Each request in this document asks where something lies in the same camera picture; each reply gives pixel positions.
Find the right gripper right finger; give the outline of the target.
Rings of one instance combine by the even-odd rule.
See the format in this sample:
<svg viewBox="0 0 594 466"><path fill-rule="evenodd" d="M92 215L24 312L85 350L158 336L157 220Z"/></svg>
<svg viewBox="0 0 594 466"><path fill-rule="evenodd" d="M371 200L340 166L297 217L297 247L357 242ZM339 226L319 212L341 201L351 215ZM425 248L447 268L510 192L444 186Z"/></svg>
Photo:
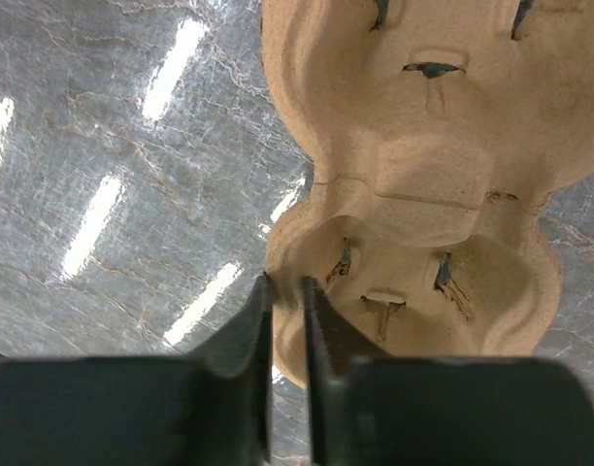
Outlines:
<svg viewBox="0 0 594 466"><path fill-rule="evenodd" d="M392 357L303 280L314 465L594 465L594 406L532 357Z"/></svg>

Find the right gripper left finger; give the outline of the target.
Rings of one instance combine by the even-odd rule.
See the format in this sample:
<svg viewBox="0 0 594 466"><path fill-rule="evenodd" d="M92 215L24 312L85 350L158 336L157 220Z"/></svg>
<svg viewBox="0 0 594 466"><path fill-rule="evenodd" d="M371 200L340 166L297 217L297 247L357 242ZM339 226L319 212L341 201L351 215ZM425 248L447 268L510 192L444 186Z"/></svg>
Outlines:
<svg viewBox="0 0 594 466"><path fill-rule="evenodd" d="M181 355L0 355L0 465L261 465L273 286Z"/></svg>

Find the cardboard cup carrier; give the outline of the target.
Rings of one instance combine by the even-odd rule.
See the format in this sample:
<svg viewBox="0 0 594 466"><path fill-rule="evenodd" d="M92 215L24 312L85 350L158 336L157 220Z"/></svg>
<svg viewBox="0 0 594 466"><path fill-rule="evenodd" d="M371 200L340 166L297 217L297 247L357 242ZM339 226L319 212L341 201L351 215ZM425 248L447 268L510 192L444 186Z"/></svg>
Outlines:
<svg viewBox="0 0 594 466"><path fill-rule="evenodd" d="M313 161L266 251L279 370L306 382L306 276L392 355L533 352L539 216L594 173L594 1L266 1L262 55Z"/></svg>

